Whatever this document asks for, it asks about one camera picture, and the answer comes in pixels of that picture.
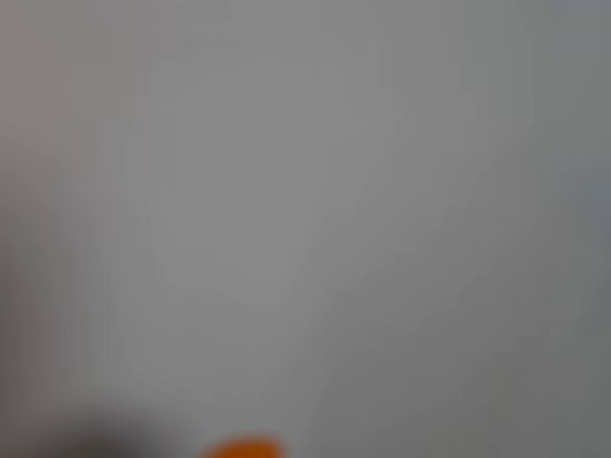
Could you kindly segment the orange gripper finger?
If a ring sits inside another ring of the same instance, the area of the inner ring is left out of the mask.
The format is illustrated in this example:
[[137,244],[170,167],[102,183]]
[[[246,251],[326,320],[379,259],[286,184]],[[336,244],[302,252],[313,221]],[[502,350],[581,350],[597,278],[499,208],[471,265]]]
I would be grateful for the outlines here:
[[204,449],[200,458],[284,458],[283,445],[267,436],[225,439]]

